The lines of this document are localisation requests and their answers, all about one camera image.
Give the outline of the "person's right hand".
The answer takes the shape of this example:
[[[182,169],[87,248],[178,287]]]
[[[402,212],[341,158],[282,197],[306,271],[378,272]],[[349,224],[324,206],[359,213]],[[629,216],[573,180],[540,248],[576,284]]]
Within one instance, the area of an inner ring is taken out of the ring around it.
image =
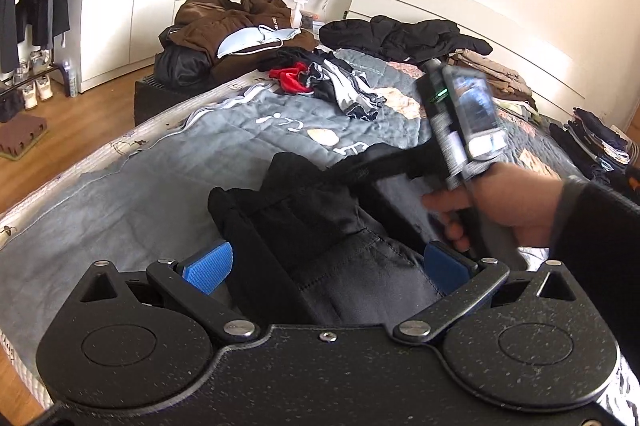
[[[465,187],[424,194],[426,209],[436,212],[454,247],[471,248],[470,236],[454,213],[475,207],[495,223],[513,231],[518,244],[547,247],[564,183],[512,164],[496,163]]]

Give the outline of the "right forearm black sleeve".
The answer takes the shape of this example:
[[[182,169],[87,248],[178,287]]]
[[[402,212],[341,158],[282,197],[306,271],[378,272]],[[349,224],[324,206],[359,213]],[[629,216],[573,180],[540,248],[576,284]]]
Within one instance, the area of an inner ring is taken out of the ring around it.
[[[550,239],[639,368],[639,205],[598,183],[564,183]]]

